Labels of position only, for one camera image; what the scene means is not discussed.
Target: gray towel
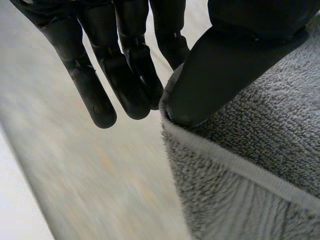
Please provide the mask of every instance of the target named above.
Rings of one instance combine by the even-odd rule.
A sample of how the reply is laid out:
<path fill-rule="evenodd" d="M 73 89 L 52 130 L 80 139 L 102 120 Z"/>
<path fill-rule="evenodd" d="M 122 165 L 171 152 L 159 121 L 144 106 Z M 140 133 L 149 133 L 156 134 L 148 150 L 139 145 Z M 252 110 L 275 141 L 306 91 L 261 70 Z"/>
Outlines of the gray towel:
<path fill-rule="evenodd" d="M 163 139 L 197 240 L 320 239 L 320 16 L 310 39 L 198 127 Z"/>

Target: towel fabric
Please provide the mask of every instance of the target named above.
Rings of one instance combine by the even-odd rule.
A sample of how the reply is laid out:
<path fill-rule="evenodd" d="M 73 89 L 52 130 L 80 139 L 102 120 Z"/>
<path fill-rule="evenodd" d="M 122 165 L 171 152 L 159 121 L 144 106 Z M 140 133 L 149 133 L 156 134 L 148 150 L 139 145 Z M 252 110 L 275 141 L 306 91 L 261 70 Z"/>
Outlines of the towel fabric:
<path fill-rule="evenodd" d="M 183 66 L 170 78 L 163 139 L 194 239 L 320 239 L 320 16 L 307 27 L 303 46 L 198 127 L 168 118 Z"/>

